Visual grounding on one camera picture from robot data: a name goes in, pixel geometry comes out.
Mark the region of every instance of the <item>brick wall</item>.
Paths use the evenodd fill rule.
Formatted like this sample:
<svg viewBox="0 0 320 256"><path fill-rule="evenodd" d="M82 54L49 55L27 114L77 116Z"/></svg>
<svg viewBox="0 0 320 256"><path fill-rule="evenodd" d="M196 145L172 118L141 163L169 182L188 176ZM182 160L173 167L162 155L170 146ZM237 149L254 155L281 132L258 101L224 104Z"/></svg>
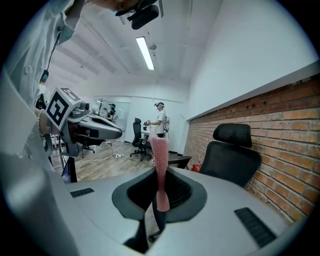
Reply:
<svg viewBox="0 0 320 256"><path fill-rule="evenodd" d="M202 164L219 124L249 124L262 164L245 188L289 223L310 215L320 193L320 75L306 80L191 120L188 168Z"/></svg>

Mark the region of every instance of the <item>white ceiling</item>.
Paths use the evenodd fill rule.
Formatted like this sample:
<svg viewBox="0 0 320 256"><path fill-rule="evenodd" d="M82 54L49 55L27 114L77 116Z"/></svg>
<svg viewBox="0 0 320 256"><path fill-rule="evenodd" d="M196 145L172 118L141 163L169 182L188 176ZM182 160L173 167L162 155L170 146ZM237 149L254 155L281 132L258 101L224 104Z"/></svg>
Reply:
<svg viewBox="0 0 320 256"><path fill-rule="evenodd" d="M76 33L58 46L48 82L66 86L93 81L97 76L140 75L190 83L206 46L222 0L162 0L163 17L133 30L110 10L86 4ZM147 68L136 42L145 36L155 70Z"/></svg>

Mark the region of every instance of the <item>fluorescent light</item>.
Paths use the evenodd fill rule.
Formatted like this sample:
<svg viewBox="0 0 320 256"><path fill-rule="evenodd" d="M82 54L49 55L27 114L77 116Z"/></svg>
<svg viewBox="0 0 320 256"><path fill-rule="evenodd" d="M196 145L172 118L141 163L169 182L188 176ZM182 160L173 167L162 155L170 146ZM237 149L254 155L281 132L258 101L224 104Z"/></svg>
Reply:
<svg viewBox="0 0 320 256"><path fill-rule="evenodd" d="M136 42L138 43L146 65L148 66L149 70L155 70L154 64L151 59L150 52L148 50L146 38L144 36L136 38Z"/></svg>

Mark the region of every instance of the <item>black headset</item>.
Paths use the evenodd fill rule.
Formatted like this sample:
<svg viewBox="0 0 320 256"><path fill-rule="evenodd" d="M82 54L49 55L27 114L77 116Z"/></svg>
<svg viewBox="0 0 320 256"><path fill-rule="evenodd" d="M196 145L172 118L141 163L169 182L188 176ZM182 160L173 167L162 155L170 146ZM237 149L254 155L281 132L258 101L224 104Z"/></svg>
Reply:
<svg viewBox="0 0 320 256"><path fill-rule="evenodd" d="M115 16L122 16L129 12L135 12L127 19L131 22L131 27L134 30L138 30L159 16L158 6L153 5L156 1L157 0L141 0L129 10L118 11Z"/></svg>

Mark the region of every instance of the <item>red object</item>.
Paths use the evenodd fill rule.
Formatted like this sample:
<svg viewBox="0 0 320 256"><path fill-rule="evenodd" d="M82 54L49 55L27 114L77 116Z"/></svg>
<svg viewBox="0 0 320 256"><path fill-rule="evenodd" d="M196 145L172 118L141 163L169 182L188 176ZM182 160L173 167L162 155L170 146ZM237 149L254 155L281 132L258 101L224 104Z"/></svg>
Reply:
<svg viewBox="0 0 320 256"><path fill-rule="evenodd" d="M192 165L191 171L198 173L201 169L201 166L202 165L200 165L200 164L194 164L194 165Z"/></svg>

